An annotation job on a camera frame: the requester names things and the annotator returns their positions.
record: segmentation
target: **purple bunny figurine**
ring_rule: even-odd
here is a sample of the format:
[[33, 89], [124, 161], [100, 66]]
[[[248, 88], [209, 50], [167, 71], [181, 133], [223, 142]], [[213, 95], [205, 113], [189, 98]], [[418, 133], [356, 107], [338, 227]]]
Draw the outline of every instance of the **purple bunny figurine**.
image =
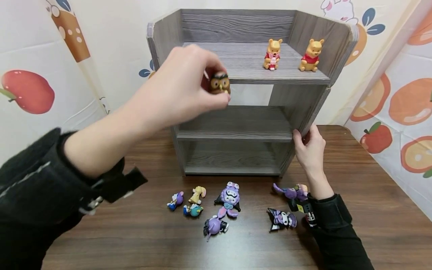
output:
[[217, 213], [218, 218], [223, 218], [225, 215], [229, 217], [237, 217], [238, 213], [234, 212], [232, 209], [241, 211], [240, 209], [240, 194], [238, 194], [239, 186], [236, 183], [228, 182], [226, 188], [222, 190], [222, 193], [217, 197], [215, 204], [223, 203], [223, 206], [219, 209]]
[[273, 183], [273, 188], [276, 192], [284, 193], [288, 199], [298, 199], [301, 202], [308, 199], [308, 187], [303, 184], [297, 184], [293, 188], [279, 188]]
[[276, 209], [267, 208], [272, 226], [270, 232], [277, 231], [282, 228], [295, 228], [297, 226], [297, 218], [290, 212], [282, 212]]
[[218, 219], [216, 215], [214, 215], [211, 219], [206, 220], [204, 223], [204, 236], [207, 236], [207, 242], [209, 241], [210, 236], [216, 235], [219, 232], [228, 231], [228, 226], [228, 223]]
[[180, 191], [179, 193], [176, 193], [172, 196], [172, 200], [170, 203], [167, 203], [166, 206], [168, 206], [168, 208], [171, 211], [174, 211], [177, 206], [181, 205], [183, 203], [183, 191]]

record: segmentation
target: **owl figurine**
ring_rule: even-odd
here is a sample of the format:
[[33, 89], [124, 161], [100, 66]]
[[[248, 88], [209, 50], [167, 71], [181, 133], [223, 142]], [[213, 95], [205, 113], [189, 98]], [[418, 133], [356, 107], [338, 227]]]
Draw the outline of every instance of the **owl figurine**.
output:
[[229, 87], [228, 74], [223, 71], [216, 72], [210, 79], [210, 94], [228, 93], [231, 94]]

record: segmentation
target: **red shirt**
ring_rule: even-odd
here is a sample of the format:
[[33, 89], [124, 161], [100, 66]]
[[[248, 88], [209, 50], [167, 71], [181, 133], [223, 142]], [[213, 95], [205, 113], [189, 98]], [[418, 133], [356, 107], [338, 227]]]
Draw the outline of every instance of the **red shirt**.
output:
[[320, 60], [320, 59], [319, 59], [318, 56], [312, 58], [312, 57], [310, 57], [309, 55], [305, 54], [305, 55], [303, 56], [302, 60], [306, 60], [306, 62], [307, 62], [308, 64], [315, 64], [315, 63], [316, 63], [318, 60]]

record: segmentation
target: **wooden table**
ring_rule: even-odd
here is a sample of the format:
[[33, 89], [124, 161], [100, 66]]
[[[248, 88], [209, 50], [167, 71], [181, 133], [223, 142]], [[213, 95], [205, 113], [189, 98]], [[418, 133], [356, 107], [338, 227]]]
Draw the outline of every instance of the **wooden table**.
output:
[[[432, 223], [356, 142], [339, 126], [319, 127], [327, 141], [324, 167], [334, 191], [342, 194], [375, 269], [432, 269]], [[127, 170], [138, 166], [149, 182], [115, 204], [104, 203], [61, 236], [49, 250], [43, 269], [322, 269], [316, 244], [303, 227], [269, 233], [267, 207], [288, 210], [272, 194], [307, 183], [296, 160], [277, 177], [193, 176], [182, 178], [168, 131], [136, 146]], [[225, 235], [207, 243], [204, 221], [217, 213], [213, 201], [233, 181], [240, 185], [241, 213]], [[207, 188], [198, 219], [170, 212], [173, 193]]]

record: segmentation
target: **black sleeve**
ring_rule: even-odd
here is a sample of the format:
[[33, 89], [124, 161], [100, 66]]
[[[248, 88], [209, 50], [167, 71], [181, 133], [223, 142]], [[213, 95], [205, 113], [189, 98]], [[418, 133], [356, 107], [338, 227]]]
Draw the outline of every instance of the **black sleeve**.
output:
[[317, 220], [311, 229], [328, 270], [373, 270], [362, 241], [351, 225], [351, 215], [342, 200], [335, 194], [325, 200], [309, 201]]

